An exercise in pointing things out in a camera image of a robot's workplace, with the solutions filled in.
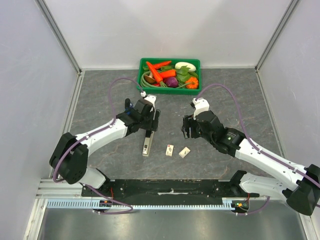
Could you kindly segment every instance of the white wall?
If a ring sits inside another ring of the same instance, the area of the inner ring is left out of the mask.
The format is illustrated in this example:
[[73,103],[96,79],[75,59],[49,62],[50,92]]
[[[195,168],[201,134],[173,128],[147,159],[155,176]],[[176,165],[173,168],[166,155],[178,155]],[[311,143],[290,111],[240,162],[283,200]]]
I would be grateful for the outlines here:
[[320,166],[319,9],[300,1],[260,71],[286,157],[306,166]]
[[76,82],[34,0],[0,7],[0,239],[23,238]]
[[46,0],[82,68],[138,68],[142,57],[254,66],[290,0]]

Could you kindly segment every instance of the black mounting plate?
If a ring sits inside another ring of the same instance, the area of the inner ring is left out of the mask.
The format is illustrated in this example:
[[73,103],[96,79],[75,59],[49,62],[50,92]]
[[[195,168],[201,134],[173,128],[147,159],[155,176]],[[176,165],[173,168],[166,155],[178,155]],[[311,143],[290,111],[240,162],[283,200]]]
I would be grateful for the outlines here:
[[[116,179],[104,183],[98,191],[131,205],[219,205],[222,198],[246,198],[242,189],[235,195],[232,181],[218,179]],[[82,197],[99,197],[87,187]],[[257,198],[259,194],[251,193]]]

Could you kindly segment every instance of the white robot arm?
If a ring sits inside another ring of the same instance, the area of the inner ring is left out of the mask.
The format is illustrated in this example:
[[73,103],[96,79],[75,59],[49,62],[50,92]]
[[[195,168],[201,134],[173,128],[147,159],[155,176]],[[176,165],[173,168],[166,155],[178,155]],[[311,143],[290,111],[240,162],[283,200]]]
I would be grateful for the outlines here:
[[[319,167],[312,164],[307,168],[288,161],[259,146],[251,139],[251,142],[259,149],[256,150],[242,132],[224,127],[218,117],[209,110],[209,103],[203,98],[198,100],[194,98],[191,106],[195,109],[193,115],[183,117],[181,130],[185,138],[204,138],[220,153],[253,164],[274,177],[262,177],[238,171],[233,176],[233,179],[239,180],[235,187],[247,193],[257,193],[286,201],[297,212],[309,216],[312,214],[320,198],[320,189],[296,171],[319,182]],[[279,162],[262,153],[275,157]]]
[[[127,98],[125,100],[125,111],[116,116],[115,122],[109,128],[105,129],[113,121],[82,134],[72,135],[69,132],[63,134],[50,158],[50,165],[55,168],[66,150],[77,140],[86,137],[66,156],[58,169],[58,173],[69,184],[80,182],[95,189],[100,188],[107,180],[107,177],[99,170],[87,167],[88,157],[108,143],[124,138],[139,129],[146,130],[147,141],[150,133],[153,134],[158,129],[161,112],[156,110],[155,102],[156,96],[149,94],[140,99],[133,107]],[[144,145],[143,152],[146,149],[149,150],[148,146]]]

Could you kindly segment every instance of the green plastic crate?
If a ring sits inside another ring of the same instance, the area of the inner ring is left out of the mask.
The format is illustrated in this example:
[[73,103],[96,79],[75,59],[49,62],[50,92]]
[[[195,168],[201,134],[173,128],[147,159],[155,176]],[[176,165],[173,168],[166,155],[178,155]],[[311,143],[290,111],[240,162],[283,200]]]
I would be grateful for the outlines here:
[[198,59],[185,59],[185,58],[141,58],[139,73],[137,82],[140,84],[141,76],[144,74],[144,69],[142,66],[147,66],[146,62],[151,64],[157,64],[164,61],[171,60],[171,65],[175,65],[178,62],[191,63],[195,66],[195,73],[199,76],[199,87],[197,89],[188,89],[188,88],[173,88],[173,87],[142,87],[147,94],[180,94],[180,95],[197,95],[202,90],[202,79],[201,79],[201,66]]

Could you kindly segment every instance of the small wooden block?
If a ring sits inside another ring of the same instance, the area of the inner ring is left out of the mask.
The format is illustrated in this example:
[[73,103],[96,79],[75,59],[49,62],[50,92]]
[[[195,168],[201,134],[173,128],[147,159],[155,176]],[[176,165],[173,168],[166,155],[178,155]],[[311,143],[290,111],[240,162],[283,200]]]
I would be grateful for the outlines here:
[[181,152],[179,152],[179,156],[184,158],[188,153],[190,153],[190,149],[185,147]]
[[172,157],[173,151],[174,151],[174,146],[168,144],[168,145],[166,146],[165,155]]

